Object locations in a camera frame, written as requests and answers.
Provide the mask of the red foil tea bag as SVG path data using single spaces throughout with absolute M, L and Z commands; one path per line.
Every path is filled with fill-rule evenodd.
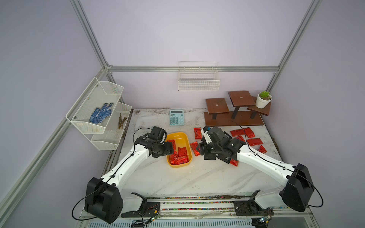
M 244 131 L 245 131 L 245 135 L 248 138 L 255 138 L 255 133 L 252 131 L 252 129 L 250 127 L 245 128 Z
M 249 146 L 263 145 L 263 141 L 260 138 L 250 138 L 247 140 Z
M 265 149 L 265 147 L 263 145 L 260 145 L 258 151 L 261 152 L 262 154 L 265 154 L 267 152 L 267 150 Z
M 191 149 L 194 153 L 195 156 L 200 156 L 200 152 L 198 150 L 199 148 L 199 144 L 198 142 L 193 142 L 193 143 L 190 143 L 190 146 L 191 146 Z
M 201 128 L 194 128 L 194 137 L 196 140 L 202 139 Z
M 234 165 L 234 166 L 238 167 L 239 162 L 238 162 L 238 161 L 236 161 L 236 160 L 234 160 L 234 159 L 231 159 L 231 160 L 230 160 L 230 164 L 232 164 L 232 165 Z
M 245 141 L 245 139 L 240 135 L 240 136 L 238 136 L 238 137 L 236 137 L 236 139 L 238 139 L 238 140 L 240 140 L 240 141 L 242 141 L 242 142 L 246 142 Z
M 237 137 L 237 136 L 245 135 L 245 129 L 231 130 L 230 133 L 231 133 L 232 137 Z

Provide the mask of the black barcode tea bag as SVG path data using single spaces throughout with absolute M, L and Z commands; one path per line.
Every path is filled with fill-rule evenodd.
M 214 160 L 216 160 L 216 155 L 215 154 L 205 154 L 204 160 L 214 161 Z

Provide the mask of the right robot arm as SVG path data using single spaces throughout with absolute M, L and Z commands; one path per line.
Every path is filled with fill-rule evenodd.
M 202 142 L 199 143 L 198 151 L 206 160 L 243 162 L 280 184 L 276 189 L 256 190 L 252 194 L 247 201 L 252 213 L 281 206 L 288 206 L 298 212 L 306 210 L 316 189 L 306 166 L 300 163 L 294 166 L 273 159 L 253 149 L 247 142 L 229 136 L 218 127 L 206 126 L 201 134 Z

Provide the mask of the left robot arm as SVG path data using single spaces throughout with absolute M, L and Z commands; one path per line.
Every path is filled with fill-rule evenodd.
M 122 188 L 138 166 L 149 157 L 159 158 L 174 153 L 172 143 L 167 140 L 167 132 L 157 126 L 134 140 L 131 150 L 108 173 L 101 178 L 92 178 L 86 187 L 85 212 L 113 223 L 120 215 L 138 213 L 141 216 L 147 210 L 146 197 L 133 192 L 126 194 Z

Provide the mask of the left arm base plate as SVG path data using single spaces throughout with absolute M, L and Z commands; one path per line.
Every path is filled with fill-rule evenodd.
M 136 192 L 123 199 L 122 218 L 153 217 L 159 214 L 161 203 L 149 201 L 147 197 Z

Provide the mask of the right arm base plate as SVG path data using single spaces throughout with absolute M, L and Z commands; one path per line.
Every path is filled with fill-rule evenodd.
M 260 192 L 256 190 L 248 200 L 236 200 L 233 202 L 235 213 L 237 216 L 272 216 L 271 208 L 263 209 L 256 201 L 255 197 Z

